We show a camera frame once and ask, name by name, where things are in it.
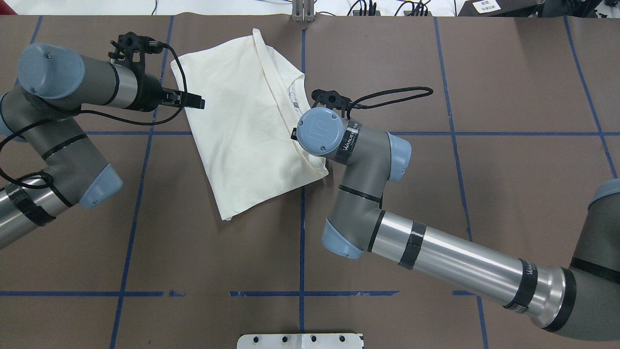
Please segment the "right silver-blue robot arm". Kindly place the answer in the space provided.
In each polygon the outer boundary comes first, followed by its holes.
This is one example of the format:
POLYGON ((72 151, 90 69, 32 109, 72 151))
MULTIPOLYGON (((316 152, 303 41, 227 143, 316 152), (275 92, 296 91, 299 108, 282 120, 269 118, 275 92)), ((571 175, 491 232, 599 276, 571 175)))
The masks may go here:
POLYGON ((412 146, 405 139, 328 108, 303 113, 292 139, 311 155, 345 166, 323 229, 323 246, 332 253, 377 254, 525 314, 556 335, 619 339, 618 179, 596 189, 571 265, 543 268, 383 210, 386 183, 401 180, 409 166, 412 146))

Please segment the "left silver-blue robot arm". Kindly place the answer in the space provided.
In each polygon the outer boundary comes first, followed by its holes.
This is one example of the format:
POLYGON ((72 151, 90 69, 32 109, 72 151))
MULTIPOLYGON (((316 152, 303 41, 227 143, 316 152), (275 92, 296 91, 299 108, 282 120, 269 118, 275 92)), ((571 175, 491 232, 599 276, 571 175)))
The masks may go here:
POLYGON ((169 44, 133 32, 112 41, 114 51, 102 61, 67 47, 30 44, 18 60, 17 86, 1 97, 1 141, 29 143, 45 162, 38 172, 15 178, 6 172, 1 190, 1 247, 51 223, 76 204, 92 208, 115 195, 123 181, 75 121, 84 113, 138 126, 84 104, 138 112, 159 106, 203 109, 201 95, 164 88, 145 71, 145 55, 172 49, 169 44))

